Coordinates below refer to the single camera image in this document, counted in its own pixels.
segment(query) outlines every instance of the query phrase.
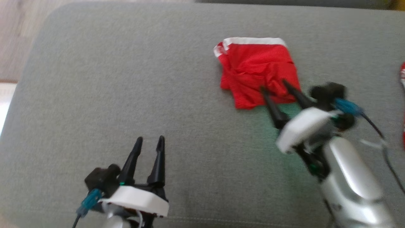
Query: red cloth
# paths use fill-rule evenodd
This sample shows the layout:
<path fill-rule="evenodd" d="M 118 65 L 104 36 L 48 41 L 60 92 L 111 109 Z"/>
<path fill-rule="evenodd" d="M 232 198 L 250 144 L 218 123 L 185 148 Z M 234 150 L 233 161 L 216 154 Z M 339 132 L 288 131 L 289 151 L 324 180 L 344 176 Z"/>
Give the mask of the red cloth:
<path fill-rule="evenodd" d="M 282 80 L 300 88 L 296 68 L 280 38 L 231 37 L 214 48 L 223 67 L 221 88 L 231 90 L 238 109 L 264 105 L 260 86 L 266 86 L 276 103 L 292 103 Z"/>

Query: blue connector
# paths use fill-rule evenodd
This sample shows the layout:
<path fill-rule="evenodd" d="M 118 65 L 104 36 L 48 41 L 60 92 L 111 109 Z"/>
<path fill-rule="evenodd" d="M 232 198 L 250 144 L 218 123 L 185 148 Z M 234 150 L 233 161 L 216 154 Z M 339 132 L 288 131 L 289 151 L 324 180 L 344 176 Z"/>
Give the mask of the blue connector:
<path fill-rule="evenodd" d="M 363 114 L 362 108 L 360 108 L 353 102 L 341 98 L 335 99 L 335 108 L 339 109 L 343 113 L 352 114 L 354 116 L 360 116 L 361 114 Z"/>
<path fill-rule="evenodd" d="M 97 204 L 101 197 L 101 191 L 99 189 L 93 189 L 81 202 L 81 206 L 76 210 L 77 216 L 84 218 L 87 215 L 87 212 Z"/>

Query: gray upholstered ottoman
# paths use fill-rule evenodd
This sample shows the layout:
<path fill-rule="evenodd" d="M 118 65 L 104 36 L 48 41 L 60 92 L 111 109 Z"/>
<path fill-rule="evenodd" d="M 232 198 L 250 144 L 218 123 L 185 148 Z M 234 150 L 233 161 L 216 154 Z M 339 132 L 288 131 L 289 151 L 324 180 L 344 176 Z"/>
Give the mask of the gray upholstered ottoman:
<path fill-rule="evenodd" d="M 0 141 L 0 213 L 21 228 L 69 227 L 95 167 L 122 165 L 144 137 L 146 181 L 166 136 L 169 218 L 155 227 L 324 227 L 316 180 L 274 145 L 264 108 L 235 110 L 212 48 L 226 37 L 281 37 L 304 90 L 335 81 L 392 146 L 402 144 L 405 14 L 221 4 L 70 4 L 48 18 L 13 98 Z M 295 105 L 285 105 L 290 114 Z M 400 224 L 405 197 L 364 121 L 349 132 Z M 90 213 L 78 227 L 99 227 Z"/>

